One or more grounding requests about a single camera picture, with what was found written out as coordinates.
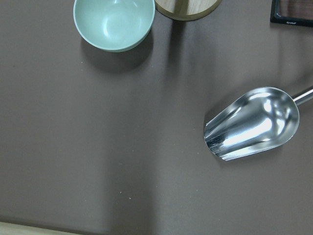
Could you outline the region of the wooden mug tree stand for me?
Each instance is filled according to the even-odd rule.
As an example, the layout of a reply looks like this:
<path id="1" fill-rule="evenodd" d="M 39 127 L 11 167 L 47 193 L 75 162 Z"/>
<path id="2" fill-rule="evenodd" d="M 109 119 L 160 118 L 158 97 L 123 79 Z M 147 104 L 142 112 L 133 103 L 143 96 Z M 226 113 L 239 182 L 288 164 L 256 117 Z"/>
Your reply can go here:
<path id="1" fill-rule="evenodd" d="M 194 21 L 212 13 L 221 0 L 155 0 L 156 10 L 178 21 Z"/>

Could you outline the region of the black tray with glasses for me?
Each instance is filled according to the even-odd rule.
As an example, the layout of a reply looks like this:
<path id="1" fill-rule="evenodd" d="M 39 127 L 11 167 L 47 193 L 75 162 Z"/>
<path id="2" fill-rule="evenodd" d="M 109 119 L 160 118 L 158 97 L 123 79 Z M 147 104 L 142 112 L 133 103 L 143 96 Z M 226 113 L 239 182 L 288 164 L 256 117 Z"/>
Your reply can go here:
<path id="1" fill-rule="evenodd" d="M 270 22 L 295 26 L 313 26 L 312 0 L 273 0 Z"/>

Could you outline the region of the mint green bowl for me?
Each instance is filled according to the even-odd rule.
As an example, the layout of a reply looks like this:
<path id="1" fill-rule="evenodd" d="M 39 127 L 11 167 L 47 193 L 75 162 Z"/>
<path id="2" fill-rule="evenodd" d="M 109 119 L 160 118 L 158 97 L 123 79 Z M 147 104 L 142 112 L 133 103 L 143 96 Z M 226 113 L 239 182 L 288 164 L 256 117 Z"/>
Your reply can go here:
<path id="1" fill-rule="evenodd" d="M 124 52 L 147 37 L 155 9 L 153 0 L 76 0 L 73 19 L 80 36 L 90 45 Z"/>

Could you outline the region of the steel scoop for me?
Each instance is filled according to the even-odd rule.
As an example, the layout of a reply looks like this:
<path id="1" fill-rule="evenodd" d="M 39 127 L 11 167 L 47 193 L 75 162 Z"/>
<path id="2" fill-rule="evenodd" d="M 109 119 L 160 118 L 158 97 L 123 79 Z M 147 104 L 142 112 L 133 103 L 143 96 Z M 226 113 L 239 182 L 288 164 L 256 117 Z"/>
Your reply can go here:
<path id="1" fill-rule="evenodd" d="M 224 161 L 279 147 L 298 129 L 298 106 L 312 97 L 312 87 L 294 96 L 275 87 L 253 89 L 205 125 L 204 141 Z"/>

